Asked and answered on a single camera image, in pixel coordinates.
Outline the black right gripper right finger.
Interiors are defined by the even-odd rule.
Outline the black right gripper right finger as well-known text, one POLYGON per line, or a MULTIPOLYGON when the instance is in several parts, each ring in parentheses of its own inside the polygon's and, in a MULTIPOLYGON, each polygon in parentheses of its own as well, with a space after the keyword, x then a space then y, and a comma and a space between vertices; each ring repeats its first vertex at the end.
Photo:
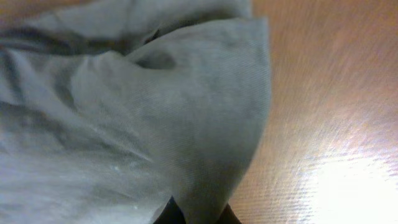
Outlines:
POLYGON ((219 219, 217 220, 216 224, 242 224, 242 223, 234 214, 231 206, 227 204, 223 212, 221 213, 219 219))

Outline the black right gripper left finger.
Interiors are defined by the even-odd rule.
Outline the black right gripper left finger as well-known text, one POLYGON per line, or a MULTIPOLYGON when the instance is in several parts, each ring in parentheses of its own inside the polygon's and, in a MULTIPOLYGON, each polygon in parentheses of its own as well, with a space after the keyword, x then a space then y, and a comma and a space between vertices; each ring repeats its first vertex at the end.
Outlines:
POLYGON ((173 197, 153 224, 186 224, 184 215, 173 197))

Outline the grey shorts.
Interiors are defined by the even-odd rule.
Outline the grey shorts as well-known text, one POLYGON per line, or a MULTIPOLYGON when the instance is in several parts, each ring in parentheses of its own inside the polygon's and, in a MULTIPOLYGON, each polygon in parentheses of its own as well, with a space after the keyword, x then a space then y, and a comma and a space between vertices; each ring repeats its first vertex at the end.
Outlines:
POLYGON ((214 223, 261 141, 249 1, 98 1, 1 31, 1 222, 214 223))

